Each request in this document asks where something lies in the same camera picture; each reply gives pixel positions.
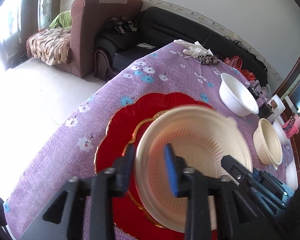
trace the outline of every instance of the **beige bowl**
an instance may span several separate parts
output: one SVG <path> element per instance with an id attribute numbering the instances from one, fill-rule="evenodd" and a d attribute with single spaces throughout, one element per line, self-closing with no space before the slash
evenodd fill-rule
<path id="1" fill-rule="evenodd" d="M 253 142 L 260 161 L 265 165 L 273 164 L 277 169 L 282 163 L 282 147 L 274 127 L 267 119 L 259 120 Z"/>
<path id="2" fill-rule="evenodd" d="M 250 150 L 233 119 L 201 106 L 175 108 L 156 119 L 137 148 L 135 179 L 148 213 L 161 225 L 184 232 L 187 198 L 175 198 L 169 187 L 163 147 L 171 143 L 176 155 L 204 175 L 220 178 L 224 155 L 231 155 L 252 172 Z M 216 229 L 214 198 L 209 197 L 211 229 Z"/>

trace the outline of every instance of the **leopard print cloth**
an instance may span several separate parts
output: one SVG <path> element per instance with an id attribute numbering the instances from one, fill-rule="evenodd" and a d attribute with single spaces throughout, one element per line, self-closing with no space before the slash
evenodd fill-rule
<path id="1" fill-rule="evenodd" d="M 206 56 L 199 55 L 195 60 L 198 61 L 200 64 L 212 65 L 218 63 L 217 56 L 213 56 L 213 55 L 206 55 Z"/>

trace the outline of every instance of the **floral tablecloth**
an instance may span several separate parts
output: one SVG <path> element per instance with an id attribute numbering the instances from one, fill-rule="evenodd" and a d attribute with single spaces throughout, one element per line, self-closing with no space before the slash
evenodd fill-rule
<path id="1" fill-rule="evenodd" d="M 242 83 L 247 81 L 245 77 L 223 62 L 201 65 L 194 58 L 185 58 L 183 49 L 171 43 L 135 61 L 88 98 L 58 128 L 24 171 L 4 205 L 6 220 L 16 239 L 68 178 L 94 175 L 94 153 L 109 119 L 121 107 L 151 92 L 182 92 L 233 117 L 249 145 L 253 166 L 285 182 L 286 166 L 293 160 L 291 145 L 282 147 L 283 162 L 277 171 L 271 165 L 263 165 L 253 145 L 259 117 L 253 114 L 238 117 L 220 99 L 221 73 L 229 73 Z M 88 219 L 85 218 L 84 239 L 87 238 Z M 132 236 L 116 228 L 116 238 L 130 239 Z"/>

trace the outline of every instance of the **black sofa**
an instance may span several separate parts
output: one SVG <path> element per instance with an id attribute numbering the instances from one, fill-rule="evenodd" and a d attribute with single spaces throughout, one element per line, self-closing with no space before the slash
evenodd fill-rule
<path id="1" fill-rule="evenodd" d="M 138 58 L 162 48 L 176 39 L 202 46 L 218 56 L 239 56 L 242 68 L 253 72 L 262 86 L 267 82 L 267 69 L 256 57 L 213 30 L 158 7 L 149 7 L 137 16 L 138 31 L 119 34 L 113 28 L 103 30 L 95 38 L 96 75 L 101 79 L 112 78 Z M 137 47 L 139 43 L 155 46 L 154 49 Z"/>

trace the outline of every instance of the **plastic bag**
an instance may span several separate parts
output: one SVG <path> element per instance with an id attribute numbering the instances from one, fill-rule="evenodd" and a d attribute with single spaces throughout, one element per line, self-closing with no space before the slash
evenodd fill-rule
<path id="1" fill-rule="evenodd" d="M 234 56 L 231 59 L 226 58 L 224 60 L 224 63 L 228 64 L 230 67 L 233 67 L 233 68 L 239 70 L 248 81 L 256 80 L 256 76 L 252 72 L 250 72 L 246 69 L 241 69 L 242 68 L 242 59 L 240 59 L 238 56 Z"/>

